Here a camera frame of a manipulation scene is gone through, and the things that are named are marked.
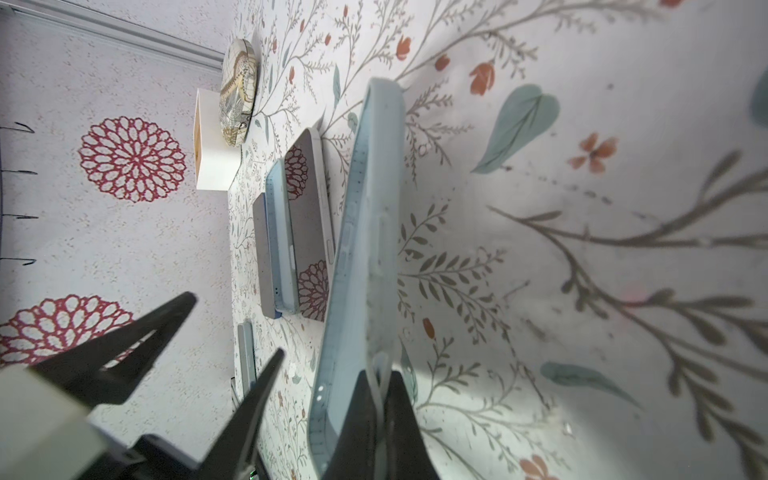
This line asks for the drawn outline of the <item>black phone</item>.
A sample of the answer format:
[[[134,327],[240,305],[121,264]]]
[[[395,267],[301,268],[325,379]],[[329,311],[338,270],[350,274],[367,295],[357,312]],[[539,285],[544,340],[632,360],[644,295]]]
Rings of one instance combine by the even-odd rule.
[[[287,205],[296,266],[298,312],[324,321],[335,239],[326,185],[322,142],[318,131],[305,129],[283,159]]]
[[[237,346],[243,396],[246,396],[257,379],[253,324],[249,320],[237,325]]]

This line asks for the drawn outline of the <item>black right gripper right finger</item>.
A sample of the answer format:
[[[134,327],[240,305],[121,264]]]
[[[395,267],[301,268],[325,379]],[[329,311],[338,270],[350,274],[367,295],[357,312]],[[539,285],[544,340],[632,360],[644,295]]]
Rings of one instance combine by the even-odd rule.
[[[391,374],[384,402],[385,473],[391,480],[439,480],[400,372]]]

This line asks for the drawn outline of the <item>light blue phone case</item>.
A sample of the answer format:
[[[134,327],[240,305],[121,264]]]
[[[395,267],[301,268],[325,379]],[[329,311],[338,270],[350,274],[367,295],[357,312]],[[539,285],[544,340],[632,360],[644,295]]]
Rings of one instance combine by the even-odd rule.
[[[370,80],[350,160],[307,430],[321,479],[361,371],[367,374],[377,409],[375,479],[385,475],[382,429],[397,340],[404,117],[400,86],[392,80]]]
[[[267,174],[265,202],[275,308],[296,314],[299,298],[283,160],[276,161]]]

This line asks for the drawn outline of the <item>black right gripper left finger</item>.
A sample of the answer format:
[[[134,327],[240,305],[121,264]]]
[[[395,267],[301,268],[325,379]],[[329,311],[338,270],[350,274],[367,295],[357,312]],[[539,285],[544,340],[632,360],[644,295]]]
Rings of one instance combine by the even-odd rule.
[[[367,374],[358,375],[336,448],[323,479],[376,478],[378,417]]]

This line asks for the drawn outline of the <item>white box with wooden top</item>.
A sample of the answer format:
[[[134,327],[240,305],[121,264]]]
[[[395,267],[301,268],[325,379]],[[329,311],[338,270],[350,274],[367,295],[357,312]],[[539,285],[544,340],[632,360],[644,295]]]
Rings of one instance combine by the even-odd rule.
[[[196,189],[228,191],[241,165],[241,150],[224,139],[218,93],[197,89],[193,135]]]

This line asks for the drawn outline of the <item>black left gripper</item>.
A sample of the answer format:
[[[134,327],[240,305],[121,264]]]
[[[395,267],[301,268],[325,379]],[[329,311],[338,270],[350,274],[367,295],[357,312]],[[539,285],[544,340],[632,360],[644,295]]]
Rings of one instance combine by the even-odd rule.
[[[88,408],[124,404],[197,303],[184,292],[141,318],[31,367]],[[80,479],[269,479],[257,440],[285,352],[277,349],[206,458],[193,460],[169,441],[146,434],[128,447],[105,432],[105,451]]]

